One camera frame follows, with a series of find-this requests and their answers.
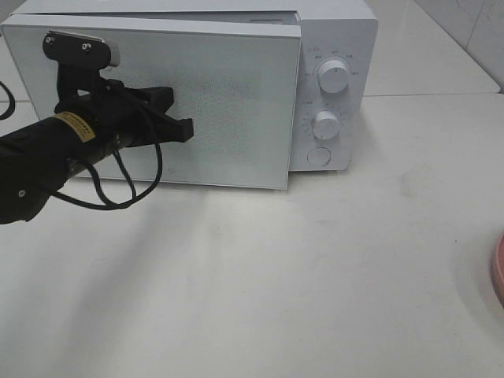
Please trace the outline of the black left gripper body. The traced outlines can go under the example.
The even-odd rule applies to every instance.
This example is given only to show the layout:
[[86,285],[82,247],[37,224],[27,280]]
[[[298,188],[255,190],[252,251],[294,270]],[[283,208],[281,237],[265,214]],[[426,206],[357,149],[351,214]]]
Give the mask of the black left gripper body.
[[96,140],[110,139],[114,132],[128,135],[130,147],[158,143],[147,106],[155,102],[156,87],[130,88],[119,80],[107,80],[97,69],[60,63],[57,68],[56,114],[68,111],[82,117]]

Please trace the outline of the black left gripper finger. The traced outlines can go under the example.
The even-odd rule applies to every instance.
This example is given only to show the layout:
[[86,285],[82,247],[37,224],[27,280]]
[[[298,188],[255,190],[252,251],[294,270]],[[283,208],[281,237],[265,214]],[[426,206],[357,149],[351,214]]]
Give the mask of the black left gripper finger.
[[191,118],[176,120],[167,114],[174,104],[171,87],[134,89],[133,95],[140,101],[148,121],[153,125],[158,142],[185,143],[194,136]]
[[99,37],[48,31],[43,38],[43,53],[58,64],[101,70],[120,64],[118,46]]

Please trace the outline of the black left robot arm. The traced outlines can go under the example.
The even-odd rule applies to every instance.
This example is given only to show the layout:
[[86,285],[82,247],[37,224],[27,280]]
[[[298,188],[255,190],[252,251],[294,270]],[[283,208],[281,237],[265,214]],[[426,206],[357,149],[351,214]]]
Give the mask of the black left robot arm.
[[[1,222],[30,221],[51,197],[100,211],[127,209],[160,183],[161,145],[185,143],[194,135],[191,118],[167,115],[171,87],[130,88],[100,72],[119,55],[104,39],[49,31],[43,53],[57,62],[58,103],[54,114],[1,137]],[[120,150],[153,146],[154,181],[137,192]],[[113,157],[132,196],[114,202],[102,189],[95,166]]]

